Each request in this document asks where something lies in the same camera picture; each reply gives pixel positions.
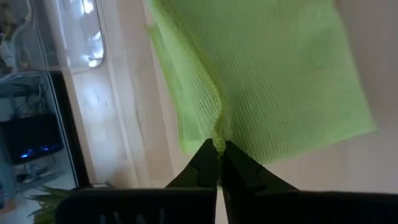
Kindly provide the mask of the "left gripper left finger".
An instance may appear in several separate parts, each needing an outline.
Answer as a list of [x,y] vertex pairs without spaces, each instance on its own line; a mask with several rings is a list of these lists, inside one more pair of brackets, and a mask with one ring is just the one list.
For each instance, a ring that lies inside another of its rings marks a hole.
[[218,181],[218,153],[211,139],[207,139],[190,162],[167,188],[213,188]]

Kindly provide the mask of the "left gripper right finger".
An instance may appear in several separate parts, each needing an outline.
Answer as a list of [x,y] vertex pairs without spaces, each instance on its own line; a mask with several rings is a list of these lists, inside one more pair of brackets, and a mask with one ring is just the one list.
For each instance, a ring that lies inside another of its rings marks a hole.
[[221,185],[229,223],[268,223],[274,209],[266,197],[298,191],[231,141],[222,157]]

